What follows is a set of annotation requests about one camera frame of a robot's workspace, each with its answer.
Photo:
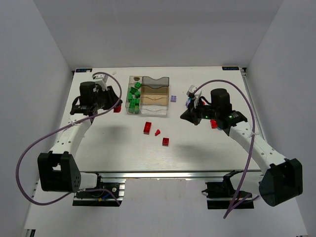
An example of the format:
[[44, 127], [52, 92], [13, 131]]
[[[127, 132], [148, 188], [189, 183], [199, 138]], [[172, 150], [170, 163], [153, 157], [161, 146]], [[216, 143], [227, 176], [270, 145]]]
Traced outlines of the red rounded lego brick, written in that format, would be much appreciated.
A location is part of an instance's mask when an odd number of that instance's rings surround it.
[[212, 129], [216, 129], [218, 127], [217, 122], [214, 119], [210, 120], [210, 125]]

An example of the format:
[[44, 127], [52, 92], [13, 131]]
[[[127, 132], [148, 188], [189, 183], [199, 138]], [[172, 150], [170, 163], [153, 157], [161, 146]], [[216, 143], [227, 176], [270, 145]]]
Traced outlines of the red 2x2 lego brick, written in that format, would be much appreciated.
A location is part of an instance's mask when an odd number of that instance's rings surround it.
[[169, 145], [169, 138], [163, 138], [162, 139], [162, 145], [163, 146], [168, 146]]

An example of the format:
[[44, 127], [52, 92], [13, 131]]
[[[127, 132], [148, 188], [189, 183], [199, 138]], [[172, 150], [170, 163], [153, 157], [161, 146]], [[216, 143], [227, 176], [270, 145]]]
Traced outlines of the green curved lego brick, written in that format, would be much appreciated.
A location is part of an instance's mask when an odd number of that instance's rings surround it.
[[133, 94], [131, 92], [127, 94], [127, 100], [128, 102], [131, 102], [133, 100]]

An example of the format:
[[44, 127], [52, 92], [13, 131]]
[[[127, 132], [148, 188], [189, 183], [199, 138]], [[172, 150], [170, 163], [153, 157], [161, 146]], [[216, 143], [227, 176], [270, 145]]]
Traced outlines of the green lego brick carried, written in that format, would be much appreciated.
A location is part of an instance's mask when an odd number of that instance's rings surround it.
[[129, 89], [129, 92], [130, 92], [131, 94], [135, 94], [137, 91], [138, 91], [138, 89], [135, 88], [135, 87], [131, 87], [131, 88]]

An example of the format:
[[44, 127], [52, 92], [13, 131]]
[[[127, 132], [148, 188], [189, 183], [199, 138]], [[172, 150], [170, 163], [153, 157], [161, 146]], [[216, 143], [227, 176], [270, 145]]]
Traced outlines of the red 2x4 lego brick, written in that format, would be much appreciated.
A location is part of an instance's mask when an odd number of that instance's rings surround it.
[[151, 126], [152, 126], [151, 122], [148, 122], [148, 121], [145, 122], [143, 133], [144, 134], [150, 134]]

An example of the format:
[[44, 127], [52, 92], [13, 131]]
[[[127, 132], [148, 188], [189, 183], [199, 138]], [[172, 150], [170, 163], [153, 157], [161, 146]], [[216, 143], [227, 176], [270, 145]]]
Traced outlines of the green 2x4 lego brick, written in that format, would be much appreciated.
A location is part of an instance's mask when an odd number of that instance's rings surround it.
[[135, 103], [135, 106], [139, 106], [139, 104], [140, 104], [139, 98], [134, 98], [132, 101]]

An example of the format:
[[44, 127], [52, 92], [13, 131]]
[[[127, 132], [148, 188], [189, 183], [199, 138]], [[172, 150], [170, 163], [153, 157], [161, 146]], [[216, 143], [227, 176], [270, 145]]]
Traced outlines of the green upside-down 2x2 lego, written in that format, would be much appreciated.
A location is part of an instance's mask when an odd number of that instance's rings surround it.
[[137, 89], [139, 89], [141, 86], [142, 86], [142, 84], [139, 83], [139, 82], [137, 82], [137, 83], [135, 84], [135, 87], [136, 87]]

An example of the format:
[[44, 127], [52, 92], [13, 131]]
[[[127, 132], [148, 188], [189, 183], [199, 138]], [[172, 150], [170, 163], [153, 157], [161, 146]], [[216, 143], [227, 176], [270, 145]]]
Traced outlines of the green 2x2 sloped lego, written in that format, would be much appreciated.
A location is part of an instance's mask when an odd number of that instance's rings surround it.
[[129, 114], [132, 114], [132, 113], [134, 113], [134, 110], [135, 110], [135, 103], [133, 101], [131, 101], [128, 105], [127, 112]]

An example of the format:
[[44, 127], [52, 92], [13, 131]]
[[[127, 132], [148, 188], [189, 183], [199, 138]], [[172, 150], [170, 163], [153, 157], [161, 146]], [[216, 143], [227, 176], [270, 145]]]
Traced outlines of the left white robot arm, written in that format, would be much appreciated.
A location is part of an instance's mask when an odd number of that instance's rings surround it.
[[122, 100], [112, 86], [105, 86], [102, 82], [82, 82], [79, 92], [72, 103], [67, 127], [50, 151], [38, 156], [43, 191], [76, 193], [97, 187], [98, 175], [79, 171], [75, 156], [98, 111], [120, 110]]

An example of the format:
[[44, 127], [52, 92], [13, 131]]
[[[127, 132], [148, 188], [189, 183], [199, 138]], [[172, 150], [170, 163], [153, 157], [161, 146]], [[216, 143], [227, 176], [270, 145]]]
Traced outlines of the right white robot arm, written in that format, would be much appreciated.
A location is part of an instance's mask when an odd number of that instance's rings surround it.
[[208, 102], [195, 87], [187, 92], [190, 98], [181, 119], [198, 125], [202, 119], [214, 120], [217, 126], [235, 140], [261, 170], [260, 175], [247, 177], [248, 168], [232, 171], [223, 178], [224, 187], [235, 193], [241, 191], [261, 197], [269, 206], [279, 205], [303, 192], [303, 168], [298, 159], [288, 159], [272, 148], [254, 131], [247, 118], [232, 109], [226, 89], [211, 91]]

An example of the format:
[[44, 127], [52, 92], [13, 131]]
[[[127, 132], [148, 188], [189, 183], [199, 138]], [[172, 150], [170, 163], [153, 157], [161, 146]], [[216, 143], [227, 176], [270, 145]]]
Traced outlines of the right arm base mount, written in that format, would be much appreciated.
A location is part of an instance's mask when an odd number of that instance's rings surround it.
[[[201, 191], [203, 195], [207, 198], [207, 208], [210, 210], [224, 210], [228, 209], [229, 204], [231, 203], [236, 189], [234, 189], [231, 182], [231, 178], [237, 178], [237, 175], [241, 174], [242, 171], [235, 171], [226, 174], [223, 176], [222, 181], [211, 181], [206, 182], [206, 189]], [[239, 191], [234, 204], [242, 200], [248, 192]], [[252, 194], [236, 209], [254, 209], [254, 203], [252, 200]]]

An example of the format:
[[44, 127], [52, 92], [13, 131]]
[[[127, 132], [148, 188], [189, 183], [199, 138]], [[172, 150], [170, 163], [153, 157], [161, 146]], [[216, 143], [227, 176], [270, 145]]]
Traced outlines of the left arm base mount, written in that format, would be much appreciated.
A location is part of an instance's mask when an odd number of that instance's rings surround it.
[[123, 200], [124, 190], [124, 183], [100, 182], [96, 191], [76, 193], [73, 206], [119, 207]]

